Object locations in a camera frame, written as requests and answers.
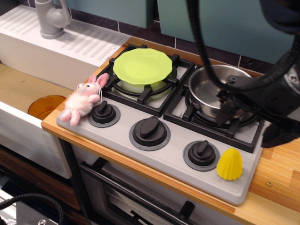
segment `stainless steel pot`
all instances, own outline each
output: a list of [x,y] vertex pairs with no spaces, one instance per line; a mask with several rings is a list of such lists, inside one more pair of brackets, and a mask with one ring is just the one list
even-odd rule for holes
[[[212,68],[221,80],[226,83],[226,79],[230,75],[248,76],[249,74],[241,69],[227,65],[212,65]],[[196,70],[188,81],[188,87],[191,92],[191,101],[194,107],[205,116],[216,118],[221,108],[219,98],[216,96],[220,89],[208,78],[204,67]],[[234,118],[242,116],[245,112],[239,110]]]

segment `toy stove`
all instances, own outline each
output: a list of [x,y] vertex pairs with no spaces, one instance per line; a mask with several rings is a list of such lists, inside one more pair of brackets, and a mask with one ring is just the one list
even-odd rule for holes
[[[147,46],[129,45],[120,55],[136,48]],[[116,76],[115,59],[111,59],[99,74],[110,75],[103,88],[103,103],[82,117],[76,127],[61,122],[60,115],[57,124],[230,203],[243,203],[262,152],[264,122],[246,115],[219,127],[204,118],[189,100],[187,83],[197,69],[195,64],[176,54],[168,57],[173,70],[163,85],[135,90],[129,90]],[[189,149],[195,144],[213,149],[204,163],[190,160]],[[243,174],[228,181],[217,175],[215,167],[232,147],[242,156]]]

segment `lime green lid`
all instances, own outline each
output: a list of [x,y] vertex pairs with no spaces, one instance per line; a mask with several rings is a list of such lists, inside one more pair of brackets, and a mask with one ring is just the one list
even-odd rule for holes
[[165,79],[172,71],[172,60],[163,52],[137,48],[116,58],[113,71],[130,84],[152,84]]

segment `teal cabinet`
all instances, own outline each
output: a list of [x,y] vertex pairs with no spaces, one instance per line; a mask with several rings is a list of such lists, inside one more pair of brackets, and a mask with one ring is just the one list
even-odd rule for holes
[[153,21],[154,0],[67,0],[67,6],[142,28]]
[[[185,0],[157,0],[161,32],[194,42]],[[200,0],[205,45],[275,63],[293,42],[293,35],[271,27],[259,0]]]

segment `oven handle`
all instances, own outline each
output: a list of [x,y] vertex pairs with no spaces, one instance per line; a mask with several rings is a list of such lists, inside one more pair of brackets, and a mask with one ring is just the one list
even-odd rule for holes
[[166,220],[175,222],[179,225],[192,225],[191,223],[187,221],[183,221],[180,218],[178,218],[176,215],[173,215],[172,213],[164,210],[160,206],[156,205],[155,203],[151,202],[150,200],[144,198],[143,196],[139,195],[135,191],[129,189],[128,187],[120,184],[119,182],[107,177],[104,175],[101,171],[97,172],[95,171],[90,165],[88,165],[86,162],[82,162],[80,164],[81,171],[85,172],[89,176],[97,179],[98,181],[105,183],[107,186],[113,188],[115,191],[120,192],[124,196],[130,198],[131,200],[135,201],[136,203],[148,208],[149,210],[155,212],[156,214],[162,216],[163,218],[166,218]]

